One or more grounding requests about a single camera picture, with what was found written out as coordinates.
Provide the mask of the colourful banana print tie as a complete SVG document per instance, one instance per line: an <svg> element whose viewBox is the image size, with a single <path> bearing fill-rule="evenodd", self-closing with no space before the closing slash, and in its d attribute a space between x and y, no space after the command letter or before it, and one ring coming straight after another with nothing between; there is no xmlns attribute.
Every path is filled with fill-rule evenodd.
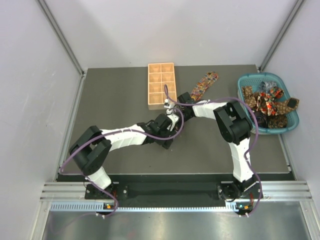
<svg viewBox="0 0 320 240"><path fill-rule="evenodd" d="M195 85L192 89L190 96L194 101L199 101L205 92L210 88L217 80L219 75L216 72L207 72L204 77Z"/></svg>

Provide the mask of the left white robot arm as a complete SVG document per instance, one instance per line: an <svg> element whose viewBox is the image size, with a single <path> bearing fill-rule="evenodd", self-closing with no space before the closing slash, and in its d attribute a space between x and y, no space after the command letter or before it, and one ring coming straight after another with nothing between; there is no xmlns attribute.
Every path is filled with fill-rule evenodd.
<svg viewBox="0 0 320 240"><path fill-rule="evenodd" d="M97 194L106 199L114 191L112 181L103 167L108 153L124 147L152 143L168 149L180 123L179 115L161 113L155 120L127 128L102 130L93 125L70 147L69 154L81 173L97 185Z"/></svg>

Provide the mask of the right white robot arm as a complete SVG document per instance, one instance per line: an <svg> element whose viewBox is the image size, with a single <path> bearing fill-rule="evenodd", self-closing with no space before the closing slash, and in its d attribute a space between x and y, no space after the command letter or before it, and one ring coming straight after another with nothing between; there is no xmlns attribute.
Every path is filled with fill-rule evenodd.
<svg viewBox="0 0 320 240"><path fill-rule="evenodd" d="M222 198L245 198L252 191L257 178L251 168L251 121L237 100L229 102L194 101L188 92L177 97L185 121L207 118L216 121L222 138L228 143L233 162L233 181L219 185Z"/></svg>

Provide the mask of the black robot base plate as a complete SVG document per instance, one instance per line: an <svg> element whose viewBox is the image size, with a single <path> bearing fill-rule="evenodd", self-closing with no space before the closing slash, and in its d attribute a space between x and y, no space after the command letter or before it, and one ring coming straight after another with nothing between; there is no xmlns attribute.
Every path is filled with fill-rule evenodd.
<svg viewBox="0 0 320 240"><path fill-rule="evenodd" d="M232 174L112 174L105 191L86 186L86 200L115 197L124 206L211 205L237 199L256 200L263 196L258 179L240 182Z"/></svg>

